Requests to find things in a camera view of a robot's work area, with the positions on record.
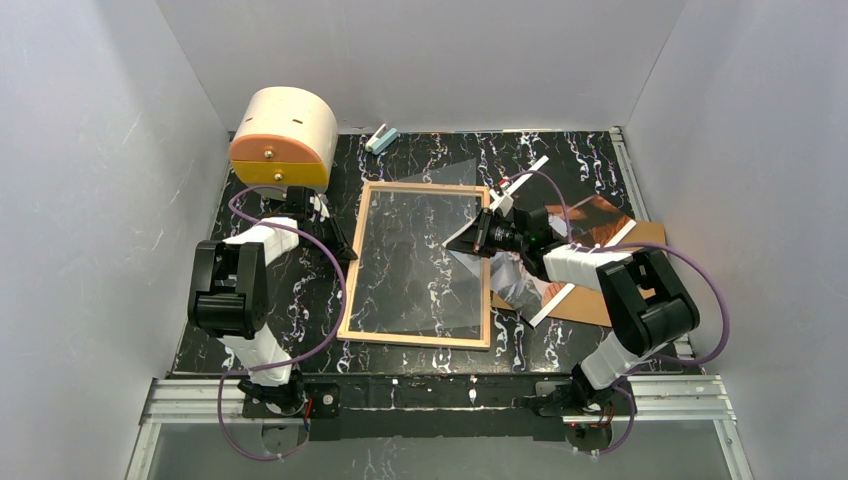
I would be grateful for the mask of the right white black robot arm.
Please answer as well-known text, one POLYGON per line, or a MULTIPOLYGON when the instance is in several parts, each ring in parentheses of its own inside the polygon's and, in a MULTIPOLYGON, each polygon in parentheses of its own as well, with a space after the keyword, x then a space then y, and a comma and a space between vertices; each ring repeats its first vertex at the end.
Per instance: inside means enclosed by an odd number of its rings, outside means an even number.
POLYGON ((535 278, 601 293, 611 333, 575 365, 568 380, 522 400, 538 416, 607 407, 626 374, 700 324, 698 308, 660 247, 605 252, 570 244, 543 208, 508 215, 483 208, 443 245, 481 258, 516 253, 535 278))

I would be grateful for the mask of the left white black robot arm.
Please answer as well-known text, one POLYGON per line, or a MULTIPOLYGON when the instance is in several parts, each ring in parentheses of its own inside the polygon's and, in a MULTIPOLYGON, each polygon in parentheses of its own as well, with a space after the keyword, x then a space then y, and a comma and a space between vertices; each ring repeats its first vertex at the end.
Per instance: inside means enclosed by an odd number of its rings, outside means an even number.
POLYGON ((314 404, 298 357, 287 353, 267 324, 269 267, 299 247, 328 259, 338 280, 343 263, 356 259, 350 243, 315 190, 287 187, 281 206, 251 227, 195 249, 187 317, 190 324, 228 348, 241 363, 238 388, 250 400, 283 416, 307 416, 314 404))

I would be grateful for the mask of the printed photo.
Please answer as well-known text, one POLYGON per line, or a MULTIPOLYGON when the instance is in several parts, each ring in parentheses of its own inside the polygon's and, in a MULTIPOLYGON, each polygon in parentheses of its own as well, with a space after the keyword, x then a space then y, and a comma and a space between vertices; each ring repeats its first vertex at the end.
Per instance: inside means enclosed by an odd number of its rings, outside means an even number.
POLYGON ((564 200, 559 200, 540 175, 527 175, 515 182, 519 188, 513 196, 514 206, 525 211, 545 208, 548 222, 558 234, 571 233, 583 247, 606 247, 618 244, 636 226, 630 215, 570 176, 563 163, 543 156, 529 168, 551 177, 564 200))

